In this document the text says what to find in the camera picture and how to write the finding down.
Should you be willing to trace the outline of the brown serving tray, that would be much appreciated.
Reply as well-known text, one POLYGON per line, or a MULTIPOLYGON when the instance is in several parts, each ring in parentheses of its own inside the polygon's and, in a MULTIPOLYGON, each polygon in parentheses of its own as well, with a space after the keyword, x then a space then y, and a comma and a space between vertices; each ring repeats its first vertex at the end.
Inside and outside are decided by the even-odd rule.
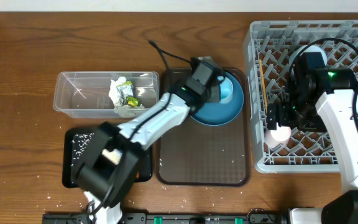
POLYGON ((228 68, 241 86, 245 105, 237 117, 222 126, 207 126, 188 118, 159 141, 155 173, 167 185, 239 187, 248 183, 250 161, 250 109, 245 75, 228 68))

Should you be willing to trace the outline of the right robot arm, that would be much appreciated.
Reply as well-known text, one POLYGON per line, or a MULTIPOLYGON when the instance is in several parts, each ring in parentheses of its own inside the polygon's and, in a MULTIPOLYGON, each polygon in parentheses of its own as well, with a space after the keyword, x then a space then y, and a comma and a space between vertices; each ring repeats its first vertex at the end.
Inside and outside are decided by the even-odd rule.
POLYGON ((288 102, 267 109, 265 143, 286 144, 291 130, 326 132, 343 194, 323 208, 292 208, 288 223, 358 223, 358 81, 350 68, 328 68, 321 52, 293 59, 288 102))

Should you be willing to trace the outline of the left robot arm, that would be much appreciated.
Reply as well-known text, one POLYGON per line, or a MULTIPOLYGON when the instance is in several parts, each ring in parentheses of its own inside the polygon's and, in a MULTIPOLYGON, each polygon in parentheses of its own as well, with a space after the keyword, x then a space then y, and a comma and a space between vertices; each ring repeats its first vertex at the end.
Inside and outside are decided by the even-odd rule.
POLYGON ((71 174, 91 196, 86 208, 88 223, 120 220, 112 211, 132 187, 149 147, 205 103, 219 102, 219 85, 225 77, 226 71, 210 58, 192 58, 191 75, 171 83, 145 113, 118 126, 104 122, 95 130, 71 174))

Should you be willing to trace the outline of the white paper napkin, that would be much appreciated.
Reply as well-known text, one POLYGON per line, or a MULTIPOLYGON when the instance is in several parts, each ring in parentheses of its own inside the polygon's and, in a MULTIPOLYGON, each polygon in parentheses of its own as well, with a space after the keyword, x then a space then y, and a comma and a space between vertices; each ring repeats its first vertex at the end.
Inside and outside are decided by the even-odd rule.
POLYGON ((110 90, 108 93, 111 99, 115 112, 122 118, 135 118, 144 112, 144 105, 139 102, 139 105, 135 108, 131 108, 129 105, 122 106, 119 102, 119 93, 116 87, 124 82, 129 81, 126 77, 119 77, 116 81, 111 80, 110 90))

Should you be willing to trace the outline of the wooden chopstick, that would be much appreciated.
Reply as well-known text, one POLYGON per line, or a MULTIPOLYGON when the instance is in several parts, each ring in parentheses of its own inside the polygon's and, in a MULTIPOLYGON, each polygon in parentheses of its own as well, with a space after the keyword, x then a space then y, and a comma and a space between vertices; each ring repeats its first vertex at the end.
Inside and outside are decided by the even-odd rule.
POLYGON ((264 76, 261 74, 261 84, 262 84, 262 90, 263 90, 263 96, 264 96, 264 105, 265 105, 265 114, 267 115, 267 93, 265 89, 265 82, 264 82, 264 76))
POLYGON ((263 63, 261 59, 259 59, 259 70, 260 70, 260 81, 262 86, 262 94, 264 99, 264 108, 267 109, 267 95, 265 90, 265 83, 264 83, 264 71, 263 71, 263 63))

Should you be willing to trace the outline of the light blue cup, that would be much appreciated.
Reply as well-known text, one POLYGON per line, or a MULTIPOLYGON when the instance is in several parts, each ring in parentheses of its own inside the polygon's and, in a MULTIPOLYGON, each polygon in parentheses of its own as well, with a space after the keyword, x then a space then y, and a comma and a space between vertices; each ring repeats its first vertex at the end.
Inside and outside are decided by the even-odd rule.
POLYGON ((231 102, 233 97, 233 84, 228 77, 219 76, 219 87, 220 87, 220 103, 228 104, 231 102))

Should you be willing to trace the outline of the light blue bowl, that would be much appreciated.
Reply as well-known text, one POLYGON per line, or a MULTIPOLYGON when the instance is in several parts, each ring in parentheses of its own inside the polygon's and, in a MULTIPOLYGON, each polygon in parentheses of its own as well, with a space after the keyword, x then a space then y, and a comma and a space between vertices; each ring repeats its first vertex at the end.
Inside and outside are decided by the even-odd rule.
POLYGON ((326 68, 327 56, 316 45, 306 45, 296 50, 289 59, 288 75, 297 80, 311 74, 313 70, 326 68))

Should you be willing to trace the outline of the dark blue plate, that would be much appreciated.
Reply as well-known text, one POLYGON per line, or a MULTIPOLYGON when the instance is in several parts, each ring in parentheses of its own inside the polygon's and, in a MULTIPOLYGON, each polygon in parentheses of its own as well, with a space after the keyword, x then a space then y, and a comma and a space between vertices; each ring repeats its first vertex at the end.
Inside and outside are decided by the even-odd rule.
POLYGON ((206 103, 196 114, 191 117, 207 126, 221 126, 233 121, 241 112, 244 105, 244 91, 239 80, 234 75, 226 73, 226 77, 232 81, 233 97, 230 103, 206 103))

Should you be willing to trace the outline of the pink cup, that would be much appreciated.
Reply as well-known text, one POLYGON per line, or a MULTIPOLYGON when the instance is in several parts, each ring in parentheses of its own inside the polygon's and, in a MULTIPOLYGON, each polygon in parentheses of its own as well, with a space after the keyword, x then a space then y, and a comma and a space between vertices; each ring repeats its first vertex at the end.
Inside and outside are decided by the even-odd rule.
POLYGON ((286 146, 291 137, 291 128, 288 126, 276 125, 276 129, 265 131, 264 139, 266 145, 271 148, 277 147, 279 144, 286 146))

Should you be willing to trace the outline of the green and silver wrapper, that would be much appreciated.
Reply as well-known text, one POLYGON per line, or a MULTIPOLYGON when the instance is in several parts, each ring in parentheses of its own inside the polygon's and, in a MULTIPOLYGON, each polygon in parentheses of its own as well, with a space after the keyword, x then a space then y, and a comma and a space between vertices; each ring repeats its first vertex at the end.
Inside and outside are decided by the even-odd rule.
POLYGON ((119 93, 119 102, 122 106, 129 105, 131 108, 135 108, 139 105, 139 101, 134 97, 133 84, 131 81, 126 81, 116 87, 119 93))

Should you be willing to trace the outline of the grey dishwasher rack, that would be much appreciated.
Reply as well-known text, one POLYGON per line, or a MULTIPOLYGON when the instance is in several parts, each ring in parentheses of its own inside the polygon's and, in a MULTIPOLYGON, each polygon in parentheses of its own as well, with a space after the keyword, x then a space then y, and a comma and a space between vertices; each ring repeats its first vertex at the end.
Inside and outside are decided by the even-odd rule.
POLYGON ((260 81, 259 59, 263 63, 267 103, 288 99, 285 92, 290 56, 318 39, 344 39, 358 49, 356 21, 255 21, 243 41, 244 63, 250 96, 250 130, 254 167, 264 174, 338 172, 336 156, 326 133, 293 129, 286 146, 265 144, 267 115, 260 81))

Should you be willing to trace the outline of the white rice pile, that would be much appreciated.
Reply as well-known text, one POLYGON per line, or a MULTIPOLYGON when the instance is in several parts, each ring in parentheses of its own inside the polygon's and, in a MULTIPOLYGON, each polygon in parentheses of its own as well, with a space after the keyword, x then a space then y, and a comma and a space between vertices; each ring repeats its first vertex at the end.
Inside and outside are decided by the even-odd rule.
POLYGON ((71 153, 71 182, 74 184, 74 168, 80 161, 81 157, 85 154, 85 149, 93 137, 93 133, 75 134, 71 141, 72 153, 71 153))

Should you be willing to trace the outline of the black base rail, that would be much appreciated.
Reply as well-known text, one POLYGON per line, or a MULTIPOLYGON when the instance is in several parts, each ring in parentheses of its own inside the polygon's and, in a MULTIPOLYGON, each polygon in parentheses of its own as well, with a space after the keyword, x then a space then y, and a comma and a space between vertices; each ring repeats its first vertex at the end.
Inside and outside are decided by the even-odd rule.
MULTIPOLYGON (((84 213, 44 214, 41 224, 91 223, 84 213)), ((117 224, 288 224, 285 215, 250 213, 249 215, 147 215, 125 213, 117 224)))

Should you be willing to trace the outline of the black tray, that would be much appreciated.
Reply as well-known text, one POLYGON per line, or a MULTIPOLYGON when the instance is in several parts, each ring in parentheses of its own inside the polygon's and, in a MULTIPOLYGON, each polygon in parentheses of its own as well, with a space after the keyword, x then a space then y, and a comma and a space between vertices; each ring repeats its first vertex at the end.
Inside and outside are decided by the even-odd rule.
MULTIPOLYGON (((93 133, 97 129, 97 126, 80 126, 77 128, 71 128, 65 133, 64 140, 64 153, 63 153, 63 169, 62 169, 62 184, 68 189, 77 188, 77 184, 71 182, 71 153, 72 146, 71 141, 75 134, 93 133)), ((142 182, 146 182, 151 179, 153 175, 152 171, 152 147, 149 147, 149 151, 146 157, 143 158, 143 164, 139 170, 140 175, 143 178, 142 182)))

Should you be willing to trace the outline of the clear plastic bin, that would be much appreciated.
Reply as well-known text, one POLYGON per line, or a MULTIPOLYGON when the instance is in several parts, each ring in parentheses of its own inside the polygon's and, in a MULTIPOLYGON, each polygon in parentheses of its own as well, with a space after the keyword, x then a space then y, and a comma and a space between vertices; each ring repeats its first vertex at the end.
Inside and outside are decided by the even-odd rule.
POLYGON ((135 118, 158 102, 159 86, 157 72, 62 72, 57 78, 53 108, 71 118, 135 118), (115 108, 109 91, 111 82, 120 77, 132 82, 138 107, 115 108))

